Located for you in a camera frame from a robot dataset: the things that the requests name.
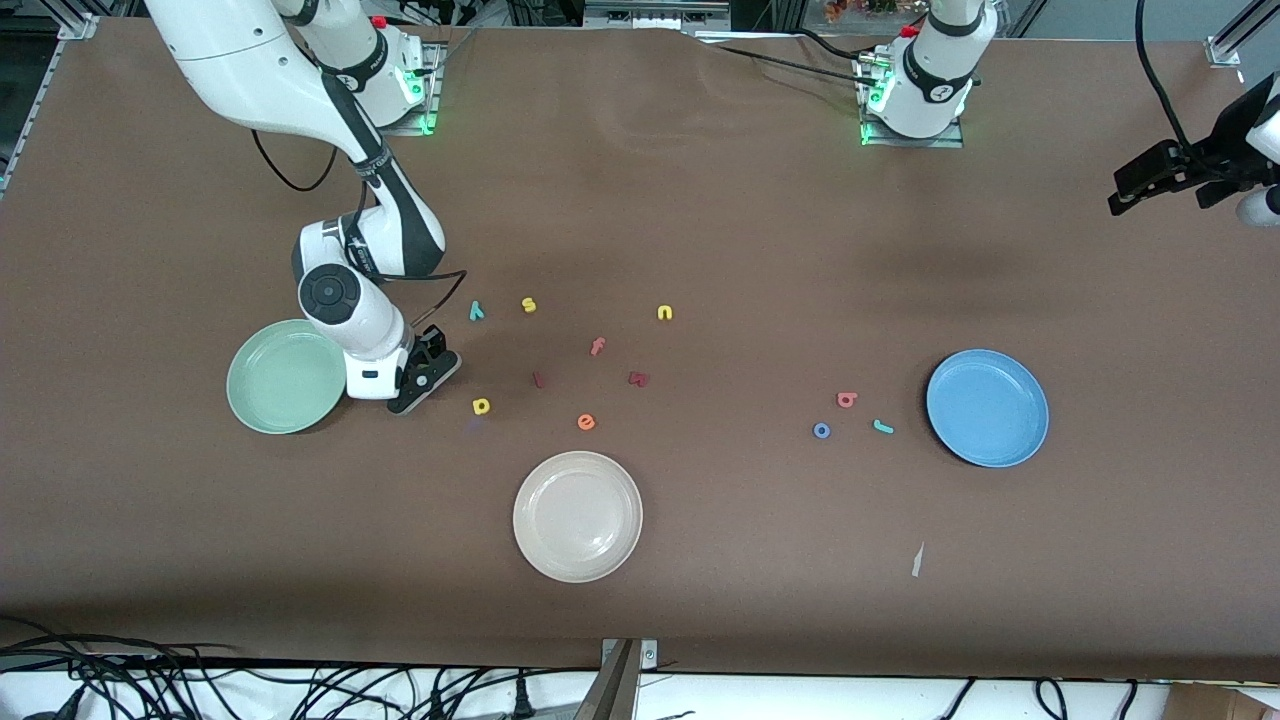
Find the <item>brown table surface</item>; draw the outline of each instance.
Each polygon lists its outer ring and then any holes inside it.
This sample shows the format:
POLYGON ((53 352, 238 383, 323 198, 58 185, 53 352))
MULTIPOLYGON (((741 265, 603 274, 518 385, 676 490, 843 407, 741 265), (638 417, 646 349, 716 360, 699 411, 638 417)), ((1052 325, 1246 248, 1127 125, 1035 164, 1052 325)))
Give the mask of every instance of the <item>brown table surface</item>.
MULTIPOLYGON (((838 69, 804 42, 753 47, 838 69)), ((1202 137, 1234 73, 1153 55, 1202 137)), ((343 401, 268 437, 228 361, 300 316, 293 237, 358 184, 339 161, 288 191, 147 22, 104 22, 0 204, 0 606, 278 657, 589 665, 657 637, 689 670, 1280 679, 1280 236, 1189 193, 1108 215, 1111 172, 1170 135, 1129 44, 996 42, 982 76, 964 150, 863 147, 841 81, 666 31, 480 32, 436 135, 392 142, 442 270, 471 272, 438 316, 465 366, 408 418, 343 401), (1021 466, 929 429, 968 347, 1048 393, 1021 466), (572 448, 644 497, 586 585, 511 530, 572 448)), ((328 156, 266 141, 298 179, 328 156)))

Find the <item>white plate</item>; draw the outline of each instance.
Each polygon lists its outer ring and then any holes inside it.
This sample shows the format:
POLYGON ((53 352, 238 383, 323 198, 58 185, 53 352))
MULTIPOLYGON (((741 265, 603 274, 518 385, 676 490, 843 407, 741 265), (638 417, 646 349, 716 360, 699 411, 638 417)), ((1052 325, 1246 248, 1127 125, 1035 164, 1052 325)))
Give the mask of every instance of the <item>white plate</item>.
POLYGON ((640 491, 622 465, 575 450, 525 478, 511 524, 534 569, 562 583, 589 583, 626 562, 643 520, 640 491))

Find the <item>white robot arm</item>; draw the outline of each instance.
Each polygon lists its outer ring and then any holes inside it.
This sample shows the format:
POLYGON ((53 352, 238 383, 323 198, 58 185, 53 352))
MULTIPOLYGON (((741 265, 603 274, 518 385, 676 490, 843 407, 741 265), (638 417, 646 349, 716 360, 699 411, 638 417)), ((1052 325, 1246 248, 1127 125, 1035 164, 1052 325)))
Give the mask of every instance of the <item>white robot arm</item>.
POLYGON ((890 67, 867 109, 906 137, 927 138, 947 129, 964 111, 973 70, 996 24, 991 0, 934 0, 919 35, 878 49, 890 56, 890 67))
POLYGON ((394 27, 370 23, 360 0, 271 0, 298 28, 326 73, 340 79, 378 127, 422 104, 422 41, 394 27))
POLYGON ((1280 73, 1272 74, 1268 82, 1267 102, 1244 141, 1270 160, 1271 187, 1254 190, 1235 206, 1240 222, 1256 228, 1280 225, 1280 184, 1275 184, 1275 167, 1280 163, 1280 73))
POLYGON ((351 158, 378 206, 305 227, 293 250, 298 301, 343 348, 347 393, 407 413, 460 360, 431 328, 415 336, 375 282, 426 278, 444 232, 351 90, 293 45, 270 0, 148 0, 187 82, 248 128, 314 137, 351 158))

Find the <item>green plate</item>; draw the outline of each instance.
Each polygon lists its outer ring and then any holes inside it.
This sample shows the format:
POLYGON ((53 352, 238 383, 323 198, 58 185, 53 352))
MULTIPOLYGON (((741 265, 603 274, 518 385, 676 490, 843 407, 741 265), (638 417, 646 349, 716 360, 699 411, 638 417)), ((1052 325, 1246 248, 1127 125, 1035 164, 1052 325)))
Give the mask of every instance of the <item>green plate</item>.
POLYGON ((227 370, 227 402, 260 433, 296 433, 333 410, 347 386, 342 348, 308 320, 283 320, 248 338, 227 370))

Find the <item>plate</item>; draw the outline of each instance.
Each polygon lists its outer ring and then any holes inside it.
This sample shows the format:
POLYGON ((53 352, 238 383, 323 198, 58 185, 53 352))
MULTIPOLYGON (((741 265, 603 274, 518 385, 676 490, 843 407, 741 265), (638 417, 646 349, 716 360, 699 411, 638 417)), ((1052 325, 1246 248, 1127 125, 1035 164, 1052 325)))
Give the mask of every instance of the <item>plate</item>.
POLYGON ((933 372, 929 423, 960 457, 983 468, 1025 461, 1048 434, 1048 401, 1021 363, 995 350, 965 350, 933 372))
POLYGON ((250 428, 296 433, 333 410, 347 386, 342 348, 310 320, 283 320, 248 338, 227 370, 227 402, 250 428))
POLYGON ((640 541, 644 509, 631 475, 598 452, 575 450, 525 478, 511 523, 535 570, 589 583, 617 570, 640 541))

